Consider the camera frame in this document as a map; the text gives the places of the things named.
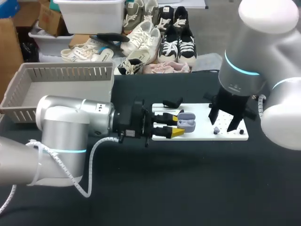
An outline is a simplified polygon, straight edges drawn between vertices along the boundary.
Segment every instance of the plastic storage bin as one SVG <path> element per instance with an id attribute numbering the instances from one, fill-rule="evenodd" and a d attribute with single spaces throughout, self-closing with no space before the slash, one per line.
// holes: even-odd
<path id="1" fill-rule="evenodd" d="M 61 56 L 61 51 L 69 48 L 69 43 L 73 38 L 73 35 L 58 37 L 37 35 L 35 30 L 29 32 L 28 35 L 34 39 L 40 52 L 45 56 Z"/>
<path id="2" fill-rule="evenodd" d="M 17 0 L 0 0 L 0 19 L 13 17 L 19 9 Z"/>
<path id="3" fill-rule="evenodd" d="M 35 122 L 46 95 L 111 101 L 114 63 L 25 63 L 4 94 L 0 110 L 15 123 Z"/>
<path id="4" fill-rule="evenodd" d="M 71 34 L 121 33 L 125 0 L 54 0 Z"/>

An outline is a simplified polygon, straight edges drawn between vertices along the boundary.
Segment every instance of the cardboard box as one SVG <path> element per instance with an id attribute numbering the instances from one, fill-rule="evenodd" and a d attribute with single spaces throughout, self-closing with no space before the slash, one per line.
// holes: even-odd
<path id="1" fill-rule="evenodd" d="M 75 34 L 69 43 L 69 48 L 73 48 L 75 45 L 83 44 L 90 38 L 89 34 Z"/>
<path id="2" fill-rule="evenodd" d="M 49 2 L 41 4 L 39 27 L 44 29 L 48 34 L 60 36 L 66 33 L 67 28 L 61 13 L 49 9 Z"/>
<path id="3" fill-rule="evenodd" d="M 38 2 L 20 2 L 20 10 L 13 17 L 0 19 L 0 102 L 10 80 L 23 63 L 20 39 L 28 38 L 28 30 L 38 20 Z"/>

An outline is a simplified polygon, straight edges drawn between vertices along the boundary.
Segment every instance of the gray basket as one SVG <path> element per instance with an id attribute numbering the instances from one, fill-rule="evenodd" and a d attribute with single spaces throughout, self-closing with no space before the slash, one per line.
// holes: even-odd
<path id="1" fill-rule="evenodd" d="M 111 101 L 114 63 L 25 63 L 11 80 L 0 111 L 13 122 L 35 122 L 45 95 Z"/>

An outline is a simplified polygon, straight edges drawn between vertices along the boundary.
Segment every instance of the cable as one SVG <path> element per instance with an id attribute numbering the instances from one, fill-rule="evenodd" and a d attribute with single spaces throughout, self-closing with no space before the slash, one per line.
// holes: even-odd
<path id="1" fill-rule="evenodd" d="M 36 140 L 30 140 L 30 142 L 27 143 L 26 146 L 37 146 L 38 149 L 39 149 L 39 153 L 41 153 L 42 150 L 44 149 L 57 162 L 57 164 L 59 164 L 59 166 L 64 170 L 65 174 L 71 179 L 72 183 L 77 188 L 77 190 L 84 197 L 88 198 L 88 197 L 90 197 L 90 195 L 92 193 L 92 166 L 93 166 L 94 153 L 95 153 L 97 147 L 105 141 L 112 141 L 112 142 L 117 142 L 118 143 L 118 140 L 119 139 L 117 137 L 105 137 L 105 138 L 102 138 L 99 141 L 97 141 L 95 143 L 95 145 L 92 147 L 90 158 L 89 158 L 89 176 L 88 176 L 88 192 L 87 193 L 78 184 L 78 182 L 74 179 L 72 174 L 69 172 L 67 167 L 62 162 L 62 160 L 57 156 L 56 152 L 52 151 L 49 147 L 47 147 L 46 145 L 43 145 L 41 142 L 36 141 Z M 4 211 L 4 209 L 8 206 L 8 204 L 12 200 L 12 198 L 13 198 L 15 192 L 16 192 L 16 188 L 17 188 L 17 185 L 12 186 L 12 189 L 10 191 L 10 194 L 9 194 L 8 198 L 6 199 L 5 203 L 0 208 L 0 214 Z"/>
<path id="2" fill-rule="evenodd" d="M 260 117 L 260 120 L 263 118 L 263 101 L 266 100 L 266 96 L 261 94 L 258 98 L 258 114 Z"/>
<path id="3" fill-rule="evenodd" d="M 74 179 L 70 171 L 67 169 L 67 167 L 64 165 L 64 163 L 61 161 L 61 159 L 57 156 L 57 153 L 52 151 L 49 147 L 45 146 L 39 141 L 32 140 L 29 143 L 27 143 L 27 146 L 37 146 L 39 149 L 44 149 L 56 162 L 57 164 L 64 170 L 65 174 L 67 177 L 69 177 L 74 184 L 74 186 L 77 188 L 77 190 L 86 198 L 90 197 L 91 192 L 92 192 L 92 166 L 93 166 L 93 157 L 94 153 L 97 149 L 97 147 L 105 142 L 105 141 L 112 141 L 112 142 L 117 142 L 118 143 L 118 138 L 117 137 L 105 137 L 100 139 L 95 143 L 91 150 L 90 158 L 89 158 L 89 175 L 88 175 L 88 192 L 85 192 L 84 189 L 78 184 L 78 182 Z"/>
<path id="4" fill-rule="evenodd" d="M 14 197 L 15 191 L 16 191 L 17 185 L 13 185 L 10 191 L 10 194 L 8 198 L 6 199 L 5 203 L 0 208 L 0 214 L 5 210 L 5 208 L 8 206 L 12 198 Z"/>

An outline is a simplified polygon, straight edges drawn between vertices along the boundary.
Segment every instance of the black tablecloth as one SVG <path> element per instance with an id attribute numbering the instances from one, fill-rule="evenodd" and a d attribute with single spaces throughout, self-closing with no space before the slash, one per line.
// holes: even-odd
<path id="1" fill-rule="evenodd" d="M 117 109 L 137 96 L 149 104 L 180 96 L 206 103 L 203 94 L 218 88 L 216 73 L 121 76 L 112 102 Z M 250 106 L 256 111 L 255 102 Z M 18 186 L 0 225 L 300 225 L 301 153 L 270 142 L 259 119 L 246 125 L 249 140 L 243 142 L 103 143 L 89 199 L 74 187 Z M 33 125 L 13 125 L 2 136 L 26 143 L 41 133 Z M 87 169 L 81 184 L 87 188 Z M 2 202 L 9 191 L 0 188 Z"/>

